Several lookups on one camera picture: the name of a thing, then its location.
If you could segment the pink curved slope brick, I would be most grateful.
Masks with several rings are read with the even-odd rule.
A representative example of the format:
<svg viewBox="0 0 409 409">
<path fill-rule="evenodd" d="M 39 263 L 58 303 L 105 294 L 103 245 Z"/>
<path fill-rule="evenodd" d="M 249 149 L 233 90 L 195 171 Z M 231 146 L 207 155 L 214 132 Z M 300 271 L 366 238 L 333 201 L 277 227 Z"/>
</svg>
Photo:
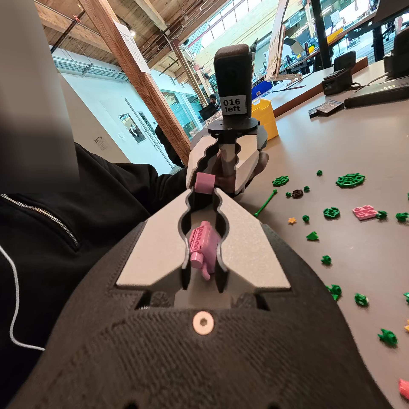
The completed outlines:
<svg viewBox="0 0 409 409">
<path fill-rule="evenodd" d="M 210 173 L 198 172 L 194 185 L 195 193 L 212 195 L 214 191 L 216 176 Z"/>
</svg>

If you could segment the white paper notice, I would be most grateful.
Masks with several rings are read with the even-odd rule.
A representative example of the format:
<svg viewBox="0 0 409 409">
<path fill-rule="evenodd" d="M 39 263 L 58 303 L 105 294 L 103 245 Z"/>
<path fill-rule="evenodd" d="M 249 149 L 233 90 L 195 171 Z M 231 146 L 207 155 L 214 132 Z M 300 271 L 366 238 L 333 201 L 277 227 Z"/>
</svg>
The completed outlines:
<svg viewBox="0 0 409 409">
<path fill-rule="evenodd" d="M 127 26 L 114 21 L 115 26 L 117 27 L 119 33 L 121 34 L 122 39 L 124 40 L 124 43 L 129 50 L 130 54 L 132 55 L 135 63 L 137 64 L 138 68 L 140 69 L 141 72 L 144 72 L 146 74 L 151 74 L 151 70 L 148 67 L 145 59 L 143 58 L 139 48 L 137 47 L 134 38 L 132 37 L 129 29 Z"/>
</svg>

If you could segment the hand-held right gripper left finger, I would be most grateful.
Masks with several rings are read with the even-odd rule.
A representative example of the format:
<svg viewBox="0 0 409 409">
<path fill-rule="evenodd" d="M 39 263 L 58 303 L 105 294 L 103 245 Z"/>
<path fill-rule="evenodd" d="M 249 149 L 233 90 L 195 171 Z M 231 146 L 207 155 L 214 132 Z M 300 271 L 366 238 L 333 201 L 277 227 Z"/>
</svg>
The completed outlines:
<svg viewBox="0 0 409 409">
<path fill-rule="evenodd" d="M 116 285 L 147 291 L 186 290 L 191 280 L 187 234 L 191 221 L 192 189 L 156 212 L 146 222 Z"/>
</svg>

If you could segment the person's left forearm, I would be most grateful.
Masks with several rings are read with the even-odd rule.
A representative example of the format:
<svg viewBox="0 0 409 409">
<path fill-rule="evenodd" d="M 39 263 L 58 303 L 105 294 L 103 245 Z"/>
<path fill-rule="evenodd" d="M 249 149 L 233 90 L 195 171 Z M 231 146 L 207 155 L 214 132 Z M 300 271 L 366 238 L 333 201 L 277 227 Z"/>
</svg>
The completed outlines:
<svg viewBox="0 0 409 409">
<path fill-rule="evenodd" d="M 109 164 L 110 174 L 153 215 L 186 190 L 187 168 L 158 175 L 149 164 Z"/>
</svg>

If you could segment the hanging black jacket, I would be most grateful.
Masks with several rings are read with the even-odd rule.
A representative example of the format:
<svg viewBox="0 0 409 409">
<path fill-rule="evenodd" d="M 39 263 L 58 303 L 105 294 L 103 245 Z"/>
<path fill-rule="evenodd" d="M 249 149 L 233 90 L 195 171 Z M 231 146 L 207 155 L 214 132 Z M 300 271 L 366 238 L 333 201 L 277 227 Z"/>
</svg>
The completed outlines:
<svg viewBox="0 0 409 409">
<path fill-rule="evenodd" d="M 179 155 L 177 154 L 176 150 L 173 148 L 173 146 L 171 145 L 171 143 L 168 140 L 167 136 L 161 130 L 159 125 L 156 126 L 155 133 L 156 133 L 156 136 L 157 136 L 158 140 L 163 145 L 163 147 L 164 147 L 164 149 L 165 149 L 165 151 L 167 153 L 167 156 L 169 157 L 171 162 L 174 165 L 179 166 L 180 168 L 184 168 L 185 165 L 181 161 L 181 159 L 180 159 Z"/>
</svg>

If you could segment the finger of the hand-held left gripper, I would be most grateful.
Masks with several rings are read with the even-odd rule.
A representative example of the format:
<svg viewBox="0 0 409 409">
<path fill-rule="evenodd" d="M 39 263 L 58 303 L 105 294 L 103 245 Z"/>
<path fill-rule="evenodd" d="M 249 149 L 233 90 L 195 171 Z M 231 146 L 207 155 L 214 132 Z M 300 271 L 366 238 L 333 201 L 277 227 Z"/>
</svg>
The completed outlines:
<svg viewBox="0 0 409 409">
<path fill-rule="evenodd" d="M 212 174 L 218 152 L 218 140 L 212 136 L 203 136 L 196 143 L 189 155 L 186 187 L 194 186 L 197 173 Z"/>
<path fill-rule="evenodd" d="M 258 164 L 259 150 L 257 148 L 257 135 L 244 135 L 236 139 L 239 147 L 235 171 L 235 190 L 237 195 L 245 189 L 253 171 Z"/>
</svg>

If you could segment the person's black jacket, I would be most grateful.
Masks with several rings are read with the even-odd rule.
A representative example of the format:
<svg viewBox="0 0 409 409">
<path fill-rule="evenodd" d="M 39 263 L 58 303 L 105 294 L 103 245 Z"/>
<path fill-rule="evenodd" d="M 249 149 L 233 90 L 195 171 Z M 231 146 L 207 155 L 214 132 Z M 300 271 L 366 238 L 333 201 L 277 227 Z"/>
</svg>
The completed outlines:
<svg viewBox="0 0 409 409">
<path fill-rule="evenodd" d="M 1 194 L 1 247 L 19 284 L 13 335 L 41 348 L 91 267 L 151 216 L 110 174 L 110 162 L 76 143 L 75 150 L 79 190 Z"/>
</svg>

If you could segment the green flexible rod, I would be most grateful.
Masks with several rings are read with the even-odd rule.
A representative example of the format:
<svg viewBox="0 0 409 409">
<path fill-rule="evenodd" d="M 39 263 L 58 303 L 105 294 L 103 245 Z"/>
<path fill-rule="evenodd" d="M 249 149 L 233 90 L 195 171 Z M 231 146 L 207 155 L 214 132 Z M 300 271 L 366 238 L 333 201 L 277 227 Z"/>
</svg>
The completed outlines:
<svg viewBox="0 0 409 409">
<path fill-rule="evenodd" d="M 258 217 L 260 215 L 260 213 L 267 207 L 267 205 L 269 204 L 269 202 L 272 200 L 272 198 L 277 194 L 277 189 L 274 189 L 272 191 L 272 193 L 270 194 L 270 196 L 268 197 L 268 199 L 263 203 L 263 205 L 260 207 L 260 209 L 258 209 L 253 216 L 254 217 Z"/>
</svg>

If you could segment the black device stand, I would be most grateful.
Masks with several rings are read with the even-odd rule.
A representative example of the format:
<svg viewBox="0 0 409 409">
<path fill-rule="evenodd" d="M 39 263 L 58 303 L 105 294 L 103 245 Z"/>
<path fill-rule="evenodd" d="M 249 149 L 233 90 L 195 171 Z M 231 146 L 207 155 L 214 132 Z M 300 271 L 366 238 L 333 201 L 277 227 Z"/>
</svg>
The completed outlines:
<svg viewBox="0 0 409 409">
<path fill-rule="evenodd" d="M 389 79 L 409 75 L 409 28 L 401 30 L 394 39 L 393 49 L 383 58 L 384 70 Z"/>
</svg>

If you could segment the plain green web piece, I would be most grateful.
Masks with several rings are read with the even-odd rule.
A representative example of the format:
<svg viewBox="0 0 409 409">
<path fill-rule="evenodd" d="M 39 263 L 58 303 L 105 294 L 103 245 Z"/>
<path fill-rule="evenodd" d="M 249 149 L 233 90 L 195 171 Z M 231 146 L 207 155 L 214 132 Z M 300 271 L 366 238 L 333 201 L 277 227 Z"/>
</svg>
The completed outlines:
<svg viewBox="0 0 409 409">
<path fill-rule="evenodd" d="M 348 173 L 344 176 L 338 177 L 335 184 L 343 189 L 355 188 L 364 183 L 366 176 L 360 173 Z"/>
</svg>

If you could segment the blue plastic bin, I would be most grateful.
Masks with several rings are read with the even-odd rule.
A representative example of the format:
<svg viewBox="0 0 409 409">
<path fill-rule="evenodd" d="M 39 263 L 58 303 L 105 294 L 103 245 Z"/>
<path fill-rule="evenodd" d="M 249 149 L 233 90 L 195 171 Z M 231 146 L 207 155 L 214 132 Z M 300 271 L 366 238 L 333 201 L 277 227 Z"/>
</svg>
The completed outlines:
<svg viewBox="0 0 409 409">
<path fill-rule="evenodd" d="M 256 99 L 260 95 L 266 93 L 268 90 L 272 88 L 271 81 L 261 81 L 257 85 L 252 87 L 252 100 Z"/>
</svg>

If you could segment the person's left hand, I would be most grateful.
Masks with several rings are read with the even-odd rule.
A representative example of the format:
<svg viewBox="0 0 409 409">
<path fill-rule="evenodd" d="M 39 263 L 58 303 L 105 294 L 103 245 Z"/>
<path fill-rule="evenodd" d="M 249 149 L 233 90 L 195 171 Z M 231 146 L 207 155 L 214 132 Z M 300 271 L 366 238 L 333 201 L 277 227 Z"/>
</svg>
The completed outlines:
<svg viewBox="0 0 409 409">
<path fill-rule="evenodd" d="M 260 151 L 259 159 L 254 168 L 245 188 L 252 182 L 254 177 L 258 176 L 264 171 L 269 161 L 269 155 L 265 151 Z M 225 193 L 235 195 L 235 176 L 224 176 L 222 170 L 221 153 L 217 153 L 216 161 L 212 167 L 211 174 L 215 175 L 215 187 L 222 189 Z"/>
</svg>

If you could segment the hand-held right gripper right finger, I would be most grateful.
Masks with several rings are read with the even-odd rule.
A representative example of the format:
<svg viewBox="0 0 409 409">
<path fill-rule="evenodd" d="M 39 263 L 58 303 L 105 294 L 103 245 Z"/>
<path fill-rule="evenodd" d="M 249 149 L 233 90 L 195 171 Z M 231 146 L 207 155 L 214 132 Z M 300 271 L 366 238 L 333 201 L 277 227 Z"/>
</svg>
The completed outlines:
<svg viewBox="0 0 409 409">
<path fill-rule="evenodd" d="M 262 224 L 220 188 L 214 189 L 213 208 L 220 237 L 214 270 L 218 292 L 289 291 L 289 280 Z"/>
</svg>

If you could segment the pink brick animal body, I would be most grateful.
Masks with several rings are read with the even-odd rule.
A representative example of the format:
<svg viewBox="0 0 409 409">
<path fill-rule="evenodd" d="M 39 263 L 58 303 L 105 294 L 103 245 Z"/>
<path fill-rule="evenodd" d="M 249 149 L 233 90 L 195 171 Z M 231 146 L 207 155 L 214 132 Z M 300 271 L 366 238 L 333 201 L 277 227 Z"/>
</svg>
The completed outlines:
<svg viewBox="0 0 409 409">
<path fill-rule="evenodd" d="M 218 233 L 208 221 L 202 221 L 200 226 L 191 232 L 189 238 L 191 267 L 200 270 L 206 281 L 210 280 L 214 273 L 219 242 Z"/>
</svg>

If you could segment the wooden post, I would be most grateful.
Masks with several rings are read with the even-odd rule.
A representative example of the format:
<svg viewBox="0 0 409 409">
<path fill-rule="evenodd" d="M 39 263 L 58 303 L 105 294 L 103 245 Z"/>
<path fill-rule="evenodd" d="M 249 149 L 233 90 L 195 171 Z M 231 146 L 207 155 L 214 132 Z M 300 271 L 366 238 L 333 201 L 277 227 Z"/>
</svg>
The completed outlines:
<svg viewBox="0 0 409 409">
<path fill-rule="evenodd" d="M 105 44 L 119 62 L 130 83 L 168 137 L 181 161 L 187 165 L 190 154 L 190 141 L 187 134 L 164 99 L 152 75 L 141 72 L 135 63 L 113 22 L 113 20 L 116 22 L 119 20 L 108 1 L 81 0 L 80 3 Z"/>
</svg>

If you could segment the yellow plastic bin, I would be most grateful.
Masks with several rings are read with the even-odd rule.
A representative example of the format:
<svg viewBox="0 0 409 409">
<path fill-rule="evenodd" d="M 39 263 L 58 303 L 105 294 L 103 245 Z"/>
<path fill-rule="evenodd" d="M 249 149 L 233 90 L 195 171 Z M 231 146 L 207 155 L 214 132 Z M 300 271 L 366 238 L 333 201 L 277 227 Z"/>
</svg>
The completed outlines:
<svg viewBox="0 0 409 409">
<path fill-rule="evenodd" d="M 252 104 L 252 117 L 256 118 L 268 134 L 268 141 L 279 136 L 274 111 L 271 101 L 268 99 L 259 99 L 257 103 Z"/>
</svg>

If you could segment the scattered small green clips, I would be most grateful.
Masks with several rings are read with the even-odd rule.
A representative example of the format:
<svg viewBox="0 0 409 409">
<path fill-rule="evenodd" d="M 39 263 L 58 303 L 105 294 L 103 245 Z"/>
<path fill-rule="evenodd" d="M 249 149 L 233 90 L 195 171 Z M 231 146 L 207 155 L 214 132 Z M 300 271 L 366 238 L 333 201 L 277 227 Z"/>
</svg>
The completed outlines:
<svg viewBox="0 0 409 409">
<path fill-rule="evenodd" d="M 368 219 L 373 219 L 376 218 L 377 220 L 385 220 L 388 217 L 388 214 L 386 211 L 376 211 L 372 206 L 366 205 L 366 206 L 361 206 L 361 207 L 355 207 L 352 210 L 354 216 L 362 221 L 362 220 L 368 220 Z M 408 212 L 400 212 L 396 214 L 396 219 L 398 222 L 404 223 L 408 220 Z M 323 255 L 322 258 L 320 259 L 320 262 L 323 265 L 328 265 L 330 266 L 332 264 L 332 259 L 330 258 L 329 255 Z M 361 293 L 355 293 L 354 294 L 354 301 L 357 305 L 360 307 L 366 308 L 369 306 L 369 300 L 368 297 L 364 294 Z M 391 331 L 382 328 L 381 333 L 377 335 L 379 339 L 384 342 L 387 345 L 390 345 L 391 347 L 395 348 L 398 344 L 396 334 Z"/>
</svg>

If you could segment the tilted wooden board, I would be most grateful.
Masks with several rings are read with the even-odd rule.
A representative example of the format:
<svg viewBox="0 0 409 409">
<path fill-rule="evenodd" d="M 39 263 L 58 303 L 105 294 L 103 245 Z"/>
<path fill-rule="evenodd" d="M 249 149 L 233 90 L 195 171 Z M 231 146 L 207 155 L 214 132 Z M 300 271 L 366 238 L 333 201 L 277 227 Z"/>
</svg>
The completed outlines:
<svg viewBox="0 0 409 409">
<path fill-rule="evenodd" d="M 279 0 L 277 12 L 275 15 L 271 38 L 269 43 L 267 74 L 265 80 L 272 81 L 289 81 L 289 85 L 295 84 L 302 80 L 301 74 L 280 74 L 281 57 L 284 45 L 285 26 L 283 25 L 284 14 L 287 9 L 289 1 Z"/>
</svg>

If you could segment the black metal pole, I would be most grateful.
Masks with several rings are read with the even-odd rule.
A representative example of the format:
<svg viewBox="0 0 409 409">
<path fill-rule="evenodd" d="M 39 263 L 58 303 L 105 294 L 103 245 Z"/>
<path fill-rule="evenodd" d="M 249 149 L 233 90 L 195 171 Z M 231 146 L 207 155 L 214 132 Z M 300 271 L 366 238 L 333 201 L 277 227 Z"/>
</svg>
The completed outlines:
<svg viewBox="0 0 409 409">
<path fill-rule="evenodd" d="M 330 55 L 330 47 L 325 31 L 323 11 L 320 0 L 311 0 L 311 6 L 313 9 L 316 33 L 320 47 L 320 57 L 323 69 L 332 67 L 332 57 Z"/>
</svg>

